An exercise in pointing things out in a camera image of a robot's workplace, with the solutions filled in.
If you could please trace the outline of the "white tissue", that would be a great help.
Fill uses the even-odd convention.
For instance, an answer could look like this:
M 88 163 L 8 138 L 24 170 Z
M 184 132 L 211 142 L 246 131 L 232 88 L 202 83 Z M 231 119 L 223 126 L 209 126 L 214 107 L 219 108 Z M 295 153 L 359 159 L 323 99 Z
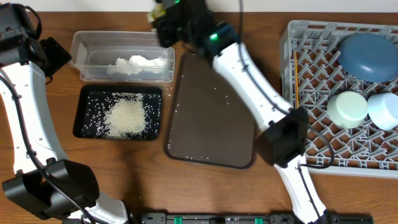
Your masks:
M 158 57 L 146 59 L 140 55 L 133 55 L 130 59 L 118 58 L 115 65 L 108 65 L 107 73 L 110 75 L 119 73 L 135 75 L 140 72 L 161 72 L 167 65 L 167 59 Z

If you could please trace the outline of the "pile of rice grains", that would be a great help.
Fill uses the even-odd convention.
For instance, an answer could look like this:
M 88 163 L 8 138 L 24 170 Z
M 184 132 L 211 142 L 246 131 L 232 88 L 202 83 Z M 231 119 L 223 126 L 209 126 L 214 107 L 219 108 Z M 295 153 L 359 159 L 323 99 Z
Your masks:
M 161 102 L 155 93 L 91 92 L 78 134 L 83 138 L 156 139 Z

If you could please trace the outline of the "wooden chopstick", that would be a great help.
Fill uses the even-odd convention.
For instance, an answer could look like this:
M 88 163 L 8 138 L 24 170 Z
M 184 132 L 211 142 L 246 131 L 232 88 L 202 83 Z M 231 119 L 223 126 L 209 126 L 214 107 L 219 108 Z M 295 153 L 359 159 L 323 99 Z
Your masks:
M 294 78 L 295 78 L 295 107 L 299 108 L 299 78 L 298 78 L 298 64 L 297 64 L 297 51 L 294 50 Z

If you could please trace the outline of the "mint green bowl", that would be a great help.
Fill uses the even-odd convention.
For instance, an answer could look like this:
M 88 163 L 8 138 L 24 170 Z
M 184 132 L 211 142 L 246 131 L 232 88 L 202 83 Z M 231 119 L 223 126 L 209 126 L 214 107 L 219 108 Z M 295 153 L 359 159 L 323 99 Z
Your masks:
M 355 91 L 333 96 L 326 108 L 330 120 L 341 128 L 356 128 L 368 115 L 368 102 Z

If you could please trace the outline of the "dark blue plate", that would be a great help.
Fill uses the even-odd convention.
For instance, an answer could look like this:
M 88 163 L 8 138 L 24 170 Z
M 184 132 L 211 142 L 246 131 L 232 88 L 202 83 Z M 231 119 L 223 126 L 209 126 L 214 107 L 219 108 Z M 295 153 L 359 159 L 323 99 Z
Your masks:
M 397 47 L 381 35 L 351 35 L 338 50 L 338 63 L 360 80 L 388 82 L 397 76 Z

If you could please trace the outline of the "light blue bowl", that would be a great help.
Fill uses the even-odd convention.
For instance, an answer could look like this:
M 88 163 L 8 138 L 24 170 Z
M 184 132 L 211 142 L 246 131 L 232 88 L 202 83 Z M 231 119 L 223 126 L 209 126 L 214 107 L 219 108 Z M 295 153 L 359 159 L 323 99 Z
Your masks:
M 381 93 L 368 99 L 368 114 L 372 122 L 385 131 L 397 126 L 397 95 Z

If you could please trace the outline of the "yellow green snack wrapper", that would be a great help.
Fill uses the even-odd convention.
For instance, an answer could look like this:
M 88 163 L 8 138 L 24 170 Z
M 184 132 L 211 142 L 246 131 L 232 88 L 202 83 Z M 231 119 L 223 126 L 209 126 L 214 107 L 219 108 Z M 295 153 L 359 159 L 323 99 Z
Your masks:
M 159 17 L 162 17 L 166 14 L 165 8 L 161 3 L 157 3 L 153 10 L 147 13 L 147 20 L 148 22 L 152 23 Z

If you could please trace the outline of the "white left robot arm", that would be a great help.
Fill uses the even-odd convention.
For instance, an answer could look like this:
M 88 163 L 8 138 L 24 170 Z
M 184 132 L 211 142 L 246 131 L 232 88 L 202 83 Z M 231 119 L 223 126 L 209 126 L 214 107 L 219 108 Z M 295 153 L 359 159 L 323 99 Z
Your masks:
M 2 183 L 5 196 L 42 220 L 127 223 L 124 202 L 101 193 L 93 171 L 69 160 L 58 140 L 45 87 L 71 55 L 53 38 L 41 38 L 32 15 L 29 6 L 1 6 L 1 98 L 15 173 Z

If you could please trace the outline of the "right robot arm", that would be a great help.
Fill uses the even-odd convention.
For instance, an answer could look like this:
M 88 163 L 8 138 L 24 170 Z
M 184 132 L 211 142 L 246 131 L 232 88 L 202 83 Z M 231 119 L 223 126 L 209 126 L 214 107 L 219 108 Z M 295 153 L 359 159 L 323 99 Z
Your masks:
M 295 216 L 302 223 L 326 223 L 328 212 L 304 155 L 308 114 L 305 108 L 293 108 L 265 79 L 248 54 L 241 32 L 216 21 L 201 0 L 156 0 L 149 20 L 161 46 L 189 44 L 231 85 L 258 125 L 258 154 L 281 176 Z

